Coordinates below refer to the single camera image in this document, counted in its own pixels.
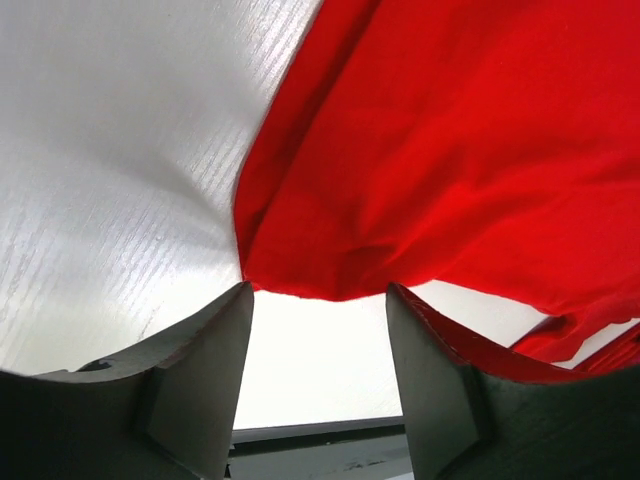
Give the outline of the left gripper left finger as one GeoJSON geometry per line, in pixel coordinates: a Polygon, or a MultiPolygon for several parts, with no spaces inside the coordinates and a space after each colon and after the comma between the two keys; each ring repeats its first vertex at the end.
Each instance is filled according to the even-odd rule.
{"type": "Polygon", "coordinates": [[[77,371],[1,375],[5,479],[220,479],[251,333],[239,283],[77,371]]]}

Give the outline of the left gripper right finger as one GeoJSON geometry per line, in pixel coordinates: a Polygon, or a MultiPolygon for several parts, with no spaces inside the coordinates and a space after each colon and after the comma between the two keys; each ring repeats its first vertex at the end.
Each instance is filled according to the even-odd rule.
{"type": "Polygon", "coordinates": [[[543,363],[391,284],[386,313],[418,479],[635,479],[639,370],[543,363]]]}

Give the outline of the red t shirt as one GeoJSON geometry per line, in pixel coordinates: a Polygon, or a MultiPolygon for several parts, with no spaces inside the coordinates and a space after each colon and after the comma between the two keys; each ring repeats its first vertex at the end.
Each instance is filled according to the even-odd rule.
{"type": "Polygon", "coordinates": [[[571,359],[639,314],[635,1],[325,1],[242,168],[243,277],[330,301],[432,280],[534,307],[571,359]]]}

